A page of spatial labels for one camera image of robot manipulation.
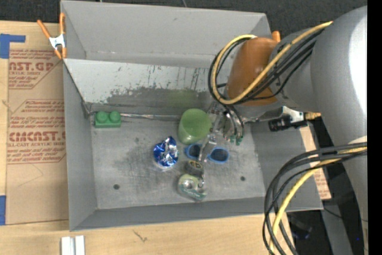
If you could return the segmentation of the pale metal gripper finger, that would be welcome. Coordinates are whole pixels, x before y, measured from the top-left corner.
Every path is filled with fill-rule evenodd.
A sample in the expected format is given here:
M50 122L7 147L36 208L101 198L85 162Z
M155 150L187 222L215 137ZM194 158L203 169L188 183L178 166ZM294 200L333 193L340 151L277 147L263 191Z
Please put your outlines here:
M209 134L202 141L201 151L199 154L199 162L206 162L208 155L217 145L217 138L214 134Z
M221 124L221 108L218 103L211 103L208 110L207 115L211 121L210 135L217 136L220 132L220 124Z

